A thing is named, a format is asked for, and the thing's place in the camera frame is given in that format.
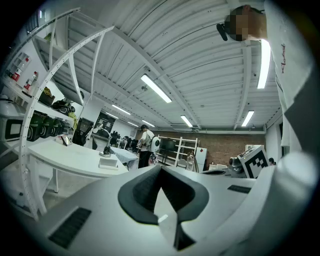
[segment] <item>white curved table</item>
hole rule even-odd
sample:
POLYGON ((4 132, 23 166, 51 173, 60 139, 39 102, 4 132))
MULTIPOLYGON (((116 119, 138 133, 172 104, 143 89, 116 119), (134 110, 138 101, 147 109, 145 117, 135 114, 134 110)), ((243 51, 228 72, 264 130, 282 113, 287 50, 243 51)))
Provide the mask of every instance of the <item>white curved table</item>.
POLYGON ((121 163, 115 154, 110 159, 117 160, 118 170, 99 168, 99 151, 89 149, 77 144, 62 145, 55 140, 48 140, 32 145, 28 148, 30 154, 30 169, 32 190, 38 203, 41 214, 47 209, 42 197, 39 184, 39 165, 45 164, 53 168, 54 191, 58 192, 57 170, 73 175, 106 178, 127 173, 127 168, 121 163))

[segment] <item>corrugated metal ceiling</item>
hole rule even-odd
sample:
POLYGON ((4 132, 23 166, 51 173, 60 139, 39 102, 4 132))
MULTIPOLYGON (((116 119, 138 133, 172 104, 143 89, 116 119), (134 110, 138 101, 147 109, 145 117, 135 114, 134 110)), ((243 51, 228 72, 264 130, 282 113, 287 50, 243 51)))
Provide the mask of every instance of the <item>corrugated metal ceiling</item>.
MULTIPOLYGON (((81 12, 98 21, 105 21, 104 13, 110 1, 80 1, 81 12)), ((259 10, 263 1, 240 1, 259 10)), ((225 0, 120 0, 109 11, 108 22, 137 43, 161 67, 161 76, 168 76, 181 97, 190 107, 193 116, 188 114, 178 99, 170 94, 167 84, 162 83, 144 60, 128 45, 123 45, 116 35, 107 33, 101 44, 96 72, 115 83, 130 94, 118 92, 99 78, 94 80, 94 90, 110 102, 143 118, 158 128, 168 128, 170 124, 185 123, 180 118, 186 115, 192 124, 198 123, 202 129, 232 129, 237 116, 244 89, 245 45, 233 40, 223 41, 217 32, 216 24, 224 21, 229 13, 225 0), (165 103, 140 77, 147 73, 172 98, 165 103)), ((68 47, 98 29, 75 18, 68 22, 68 47)), ((75 54, 76 74, 80 87, 90 88, 91 66, 97 40, 94 40, 75 54)), ((249 110, 255 114, 248 127, 262 128, 279 110, 280 102, 275 83, 275 64, 270 64, 266 88, 257 89, 260 72, 260 43, 252 41, 252 70, 250 88, 245 103, 243 117, 249 110)), ((110 108, 116 115, 126 118, 126 114, 110 108)), ((128 121, 137 125, 141 119, 128 121)))

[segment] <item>black vent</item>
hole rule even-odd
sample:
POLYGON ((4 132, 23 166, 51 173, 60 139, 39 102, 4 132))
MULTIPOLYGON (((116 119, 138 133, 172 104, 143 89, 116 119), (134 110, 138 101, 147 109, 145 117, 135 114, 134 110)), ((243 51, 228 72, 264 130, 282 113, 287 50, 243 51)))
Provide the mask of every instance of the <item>black vent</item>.
POLYGON ((248 194, 251 190, 251 187, 231 185, 228 187, 228 190, 248 194))
POLYGON ((87 221, 90 214, 90 210, 78 208, 51 236, 49 236, 49 240, 67 249, 87 221))

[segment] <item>window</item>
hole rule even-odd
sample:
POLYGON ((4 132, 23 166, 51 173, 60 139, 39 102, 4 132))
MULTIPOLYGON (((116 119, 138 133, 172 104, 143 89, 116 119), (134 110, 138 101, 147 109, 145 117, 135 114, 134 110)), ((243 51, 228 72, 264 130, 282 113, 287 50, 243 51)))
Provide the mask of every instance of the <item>window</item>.
POLYGON ((26 34, 29 35, 34 29, 39 27, 38 11, 34 12, 25 23, 26 34))

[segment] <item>ceiling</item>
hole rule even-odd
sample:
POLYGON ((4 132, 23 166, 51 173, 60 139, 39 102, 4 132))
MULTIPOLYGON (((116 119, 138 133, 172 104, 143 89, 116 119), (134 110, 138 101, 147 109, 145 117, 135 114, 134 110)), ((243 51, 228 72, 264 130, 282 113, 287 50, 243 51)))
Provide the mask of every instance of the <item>ceiling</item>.
MULTIPOLYGON (((180 117, 186 115, 199 130, 248 131, 254 125, 263 131, 281 111, 275 63, 270 62, 265 89, 257 89, 260 43, 225 42, 216 29, 233 5, 243 4, 264 9, 262 0, 63 1, 59 10, 81 7, 81 13, 98 22, 73 14, 64 21, 66 26, 59 31, 57 26, 57 36, 67 35, 65 45, 59 46, 69 49, 103 26, 117 28, 102 40, 93 89, 106 102, 104 110, 124 121, 140 126, 146 120, 158 130, 191 131, 180 117), (145 73, 171 103, 149 87, 143 89, 140 78, 145 73), (254 115, 241 129, 250 110, 254 115)), ((79 86, 88 92, 97 42, 74 54, 79 86)), ((63 71, 59 76, 62 84, 69 79, 63 71)))

